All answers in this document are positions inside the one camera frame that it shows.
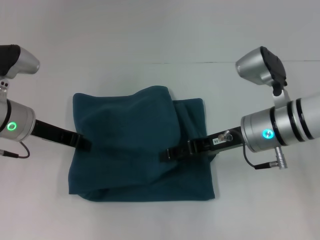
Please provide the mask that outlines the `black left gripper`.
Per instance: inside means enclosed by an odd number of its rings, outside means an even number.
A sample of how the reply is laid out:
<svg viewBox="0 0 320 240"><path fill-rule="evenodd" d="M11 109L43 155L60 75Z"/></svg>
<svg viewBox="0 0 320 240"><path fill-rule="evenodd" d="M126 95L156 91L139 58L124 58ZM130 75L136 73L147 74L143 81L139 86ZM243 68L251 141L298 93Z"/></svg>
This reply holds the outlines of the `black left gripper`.
<svg viewBox="0 0 320 240"><path fill-rule="evenodd" d="M84 152L89 152L92 147L92 143L83 135L37 119L35 120L31 135L54 143L73 147Z"/></svg>

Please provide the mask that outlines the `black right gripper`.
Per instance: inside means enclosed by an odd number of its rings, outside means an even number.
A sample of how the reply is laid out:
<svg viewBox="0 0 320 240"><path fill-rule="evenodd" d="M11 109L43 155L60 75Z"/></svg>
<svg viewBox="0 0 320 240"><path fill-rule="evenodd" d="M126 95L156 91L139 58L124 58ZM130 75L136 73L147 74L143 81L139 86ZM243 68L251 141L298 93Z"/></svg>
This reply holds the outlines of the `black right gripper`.
<svg viewBox="0 0 320 240"><path fill-rule="evenodd" d="M159 161L163 163L179 162L191 159L196 154L213 156L220 152L243 146L244 139L240 126L229 129L230 133L227 136L227 140L219 140L219 136L225 132L226 130L203 138L188 140L183 144L168 148L159 153Z"/></svg>

